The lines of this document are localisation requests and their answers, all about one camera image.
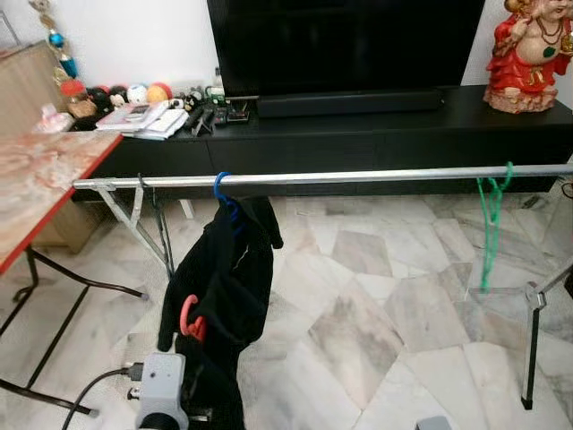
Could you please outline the red plastic hanger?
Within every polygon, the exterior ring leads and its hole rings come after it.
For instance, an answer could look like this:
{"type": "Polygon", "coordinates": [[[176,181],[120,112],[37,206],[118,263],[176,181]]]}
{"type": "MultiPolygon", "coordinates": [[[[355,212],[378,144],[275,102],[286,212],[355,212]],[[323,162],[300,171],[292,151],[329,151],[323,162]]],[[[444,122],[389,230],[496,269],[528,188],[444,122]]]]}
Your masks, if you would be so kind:
{"type": "Polygon", "coordinates": [[[177,319],[177,328],[180,335],[190,337],[203,344],[206,337],[206,328],[208,324],[203,315],[192,315],[192,309],[200,303],[200,299],[194,294],[188,295],[180,308],[179,319],[177,319]]]}

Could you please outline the green plastic hanger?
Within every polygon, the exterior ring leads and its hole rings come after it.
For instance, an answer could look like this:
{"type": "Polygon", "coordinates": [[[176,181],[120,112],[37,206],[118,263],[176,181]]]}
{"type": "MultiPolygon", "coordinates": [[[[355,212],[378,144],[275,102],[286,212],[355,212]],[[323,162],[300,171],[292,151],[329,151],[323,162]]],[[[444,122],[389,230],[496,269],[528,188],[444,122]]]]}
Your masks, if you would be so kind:
{"type": "Polygon", "coordinates": [[[505,189],[513,177],[513,163],[505,164],[505,176],[499,181],[495,177],[477,177],[476,189],[479,193],[479,202],[483,213],[483,266],[480,279],[480,294],[486,295],[490,291],[490,276],[498,257],[500,245],[500,215],[505,189]]]}

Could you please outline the blue plastic hanger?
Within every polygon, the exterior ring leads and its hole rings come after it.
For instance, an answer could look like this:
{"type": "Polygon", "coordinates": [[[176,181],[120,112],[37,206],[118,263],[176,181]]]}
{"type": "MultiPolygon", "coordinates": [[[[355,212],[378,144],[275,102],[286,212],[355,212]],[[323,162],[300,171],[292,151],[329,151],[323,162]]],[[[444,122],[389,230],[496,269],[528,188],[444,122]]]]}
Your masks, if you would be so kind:
{"type": "Polygon", "coordinates": [[[221,204],[222,208],[225,209],[225,213],[227,214],[230,224],[233,226],[240,225],[240,211],[241,206],[234,200],[234,198],[226,196],[225,193],[221,192],[221,183],[222,180],[225,179],[226,176],[230,176],[229,172],[218,172],[216,176],[214,176],[214,183],[212,186],[212,192],[214,197],[217,198],[218,203],[221,204]]]}

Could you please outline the silver metal clothes rack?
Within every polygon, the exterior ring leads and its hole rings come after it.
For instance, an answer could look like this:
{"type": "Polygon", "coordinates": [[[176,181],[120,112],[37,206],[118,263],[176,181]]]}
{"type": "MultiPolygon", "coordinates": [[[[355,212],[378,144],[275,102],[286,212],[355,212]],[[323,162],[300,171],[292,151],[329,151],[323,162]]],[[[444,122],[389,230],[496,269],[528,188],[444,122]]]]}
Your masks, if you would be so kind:
{"type": "MultiPolygon", "coordinates": [[[[513,179],[516,177],[562,177],[572,176],[573,165],[513,165],[513,179]]],[[[461,180],[477,177],[495,177],[502,181],[505,176],[503,167],[466,167],[466,168],[425,168],[425,169],[373,169],[372,171],[323,172],[323,173],[295,173],[294,175],[230,175],[221,183],[221,192],[226,196],[235,198],[242,196],[238,190],[229,195],[229,190],[235,187],[287,187],[287,185],[342,185],[355,183],[412,183],[422,180],[461,180]]],[[[143,181],[155,190],[163,188],[205,188],[211,189],[216,176],[162,176],[144,177],[143,181]]],[[[138,177],[91,177],[74,181],[73,188],[77,190],[94,190],[103,198],[104,203],[128,228],[135,228],[138,224],[139,202],[133,204],[131,214],[125,212],[124,206],[112,196],[115,190],[134,189],[139,198],[145,194],[139,185],[138,177]]]]}

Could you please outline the long black TV console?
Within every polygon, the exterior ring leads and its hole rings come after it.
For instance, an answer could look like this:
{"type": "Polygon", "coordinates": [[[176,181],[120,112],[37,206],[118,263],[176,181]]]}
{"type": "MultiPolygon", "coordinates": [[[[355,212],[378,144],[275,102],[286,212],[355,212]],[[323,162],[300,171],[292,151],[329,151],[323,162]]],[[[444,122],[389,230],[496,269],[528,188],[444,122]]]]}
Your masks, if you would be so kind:
{"type": "Polygon", "coordinates": [[[262,119],[181,131],[164,141],[123,138],[94,177],[299,175],[369,169],[564,164],[573,151],[573,111],[509,114],[484,102],[480,85],[447,87],[439,109],[262,119]]]}

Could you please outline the black soundbar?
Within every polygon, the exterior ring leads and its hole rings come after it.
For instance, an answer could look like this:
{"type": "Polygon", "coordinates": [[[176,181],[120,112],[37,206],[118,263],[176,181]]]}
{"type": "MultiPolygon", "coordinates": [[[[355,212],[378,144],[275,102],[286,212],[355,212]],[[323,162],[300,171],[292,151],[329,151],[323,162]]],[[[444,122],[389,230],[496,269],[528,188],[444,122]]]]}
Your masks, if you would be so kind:
{"type": "Polygon", "coordinates": [[[441,90],[312,91],[259,97],[261,117],[315,117],[437,110],[445,104],[441,90]]]}

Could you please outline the black shirt with logo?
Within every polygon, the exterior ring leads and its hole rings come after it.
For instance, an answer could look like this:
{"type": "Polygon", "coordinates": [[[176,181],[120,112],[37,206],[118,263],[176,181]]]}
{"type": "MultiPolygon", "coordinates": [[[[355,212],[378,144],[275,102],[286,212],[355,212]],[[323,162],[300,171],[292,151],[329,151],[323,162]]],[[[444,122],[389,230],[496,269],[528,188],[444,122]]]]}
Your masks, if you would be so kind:
{"type": "Polygon", "coordinates": [[[237,198],[240,225],[221,204],[169,280],[160,307],[157,349],[184,355],[198,373],[190,404],[211,409],[206,430],[246,430],[238,361],[261,338],[269,314],[274,250],[283,246],[269,197],[237,198]],[[180,335],[180,308],[200,299],[192,315],[208,324],[203,344],[180,335]]]}

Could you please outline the small black gadget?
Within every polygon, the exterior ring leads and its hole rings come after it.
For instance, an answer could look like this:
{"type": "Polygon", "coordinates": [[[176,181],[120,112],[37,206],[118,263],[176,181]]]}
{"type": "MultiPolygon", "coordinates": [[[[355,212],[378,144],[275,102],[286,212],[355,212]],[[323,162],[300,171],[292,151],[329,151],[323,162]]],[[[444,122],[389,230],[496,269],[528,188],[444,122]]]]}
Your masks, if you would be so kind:
{"type": "Polygon", "coordinates": [[[214,123],[217,125],[244,124],[250,120],[249,99],[226,99],[216,104],[214,123]]]}

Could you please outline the small toy figurines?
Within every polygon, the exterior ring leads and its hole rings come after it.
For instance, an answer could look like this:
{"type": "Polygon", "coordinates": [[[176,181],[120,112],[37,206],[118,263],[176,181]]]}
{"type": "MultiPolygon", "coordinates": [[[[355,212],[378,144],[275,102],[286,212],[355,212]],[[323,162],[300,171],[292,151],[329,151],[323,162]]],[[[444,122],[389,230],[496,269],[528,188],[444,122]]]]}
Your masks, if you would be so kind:
{"type": "Polygon", "coordinates": [[[203,86],[188,87],[188,89],[176,91],[175,98],[183,102],[185,111],[193,112],[203,103],[205,89],[203,86]]]}

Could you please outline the stack of papers and booklets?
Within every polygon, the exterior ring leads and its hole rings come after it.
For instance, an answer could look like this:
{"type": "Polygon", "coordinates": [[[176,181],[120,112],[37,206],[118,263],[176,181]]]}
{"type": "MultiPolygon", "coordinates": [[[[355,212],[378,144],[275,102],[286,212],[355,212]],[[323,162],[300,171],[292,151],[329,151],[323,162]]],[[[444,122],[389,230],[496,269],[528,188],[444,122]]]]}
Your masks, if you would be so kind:
{"type": "Polygon", "coordinates": [[[171,102],[128,103],[111,111],[97,122],[99,131],[115,131],[126,138],[166,140],[187,123],[188,111],[171,109],[171,102]]]}

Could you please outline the black and red plush toy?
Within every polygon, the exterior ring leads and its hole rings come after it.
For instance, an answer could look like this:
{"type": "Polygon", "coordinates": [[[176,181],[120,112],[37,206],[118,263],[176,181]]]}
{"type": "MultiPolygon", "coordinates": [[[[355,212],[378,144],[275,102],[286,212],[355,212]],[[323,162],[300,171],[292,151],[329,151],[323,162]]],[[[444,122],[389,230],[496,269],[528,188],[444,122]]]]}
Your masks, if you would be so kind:
{"type": "Polygon", "coordinates": [[[130,103],[130,98],[128,98],[128,89],[123,85],[112,86],[110,90],[107,91],[109,94],[109,99],[111,106],[115,109],[119,109],[125,104],[130,103]]]}

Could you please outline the jar with red lid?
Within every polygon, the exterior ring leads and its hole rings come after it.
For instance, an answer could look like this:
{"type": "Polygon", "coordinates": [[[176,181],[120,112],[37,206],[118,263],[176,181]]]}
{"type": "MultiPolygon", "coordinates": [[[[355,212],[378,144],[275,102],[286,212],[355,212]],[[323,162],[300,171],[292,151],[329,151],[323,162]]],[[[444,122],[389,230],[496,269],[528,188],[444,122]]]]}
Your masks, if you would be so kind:
{"type": "Polygon", "coordinates": [[[68,101],[68,111],[74,118],[94,116],[98,112],[97,104],[90,101],[87,89],[77,79],[68,79],[60,83],[63,98],[68,101]]]}

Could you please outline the pink tissue pack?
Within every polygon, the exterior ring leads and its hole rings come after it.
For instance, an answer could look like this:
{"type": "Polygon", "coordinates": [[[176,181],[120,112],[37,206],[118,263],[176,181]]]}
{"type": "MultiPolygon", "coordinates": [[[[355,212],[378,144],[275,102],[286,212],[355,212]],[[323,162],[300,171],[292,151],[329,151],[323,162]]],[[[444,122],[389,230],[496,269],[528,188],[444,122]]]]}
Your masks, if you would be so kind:
{"type": "Polygon", "coordinates": [[[60,112],[54,104],[42,104],[41,118],[33,125],[33,133],[64,133],[73,128],[75,118],[70,112],[60,112]]]}

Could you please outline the marble table with red edge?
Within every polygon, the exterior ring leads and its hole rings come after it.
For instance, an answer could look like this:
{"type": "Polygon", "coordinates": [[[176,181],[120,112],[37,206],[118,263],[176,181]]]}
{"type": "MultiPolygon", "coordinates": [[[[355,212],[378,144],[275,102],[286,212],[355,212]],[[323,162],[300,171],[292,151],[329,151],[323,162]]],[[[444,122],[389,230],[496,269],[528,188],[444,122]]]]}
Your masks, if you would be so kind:
{"type": "Polygon", "coordinates": [[[98,417],[98,411],[85,407],[78,399],[69,401],[34,391],[33,385],[52,357],[58,341],[73,322],[75,312],[91,288],[107,289],[146,300],[148,294],[119,284],[87,279],[66,269],[61,263],[34,250],[32,242],[73,196],[75,181],[86,179],[122,140],[119,132],[91,131],[64,133],[28,133],[0,138],[0,276],[25,257],[31,284],[13,292],[13,310],[0,324],[0,337],[8,331],[26,303],[39,287],[37,263],[42,262],[68,278],[83,285],[74,299],[68,315],[57,329],[52,343],[42,355],[32,377],[24,385],[0,378],[0,390],[16,396],[68,409],[70,414],[98,417]]]}

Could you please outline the light wooden cabinet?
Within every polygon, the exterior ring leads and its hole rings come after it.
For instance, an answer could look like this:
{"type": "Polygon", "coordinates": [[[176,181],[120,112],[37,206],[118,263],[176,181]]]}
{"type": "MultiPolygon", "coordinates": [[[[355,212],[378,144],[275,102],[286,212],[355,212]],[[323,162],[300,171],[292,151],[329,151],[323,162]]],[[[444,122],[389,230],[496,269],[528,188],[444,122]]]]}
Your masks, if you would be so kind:
{"type": "MultiPolygon", "coordinates": [[[[55,82],[57,61],[46,42],[0,47],[0,138],[31,132],[45,104],[64,110],[55,82]]],[[[81,252],[103,219],[101,210],[73,201],[62,208],[34,238],[36,246],[81,252]]]]}

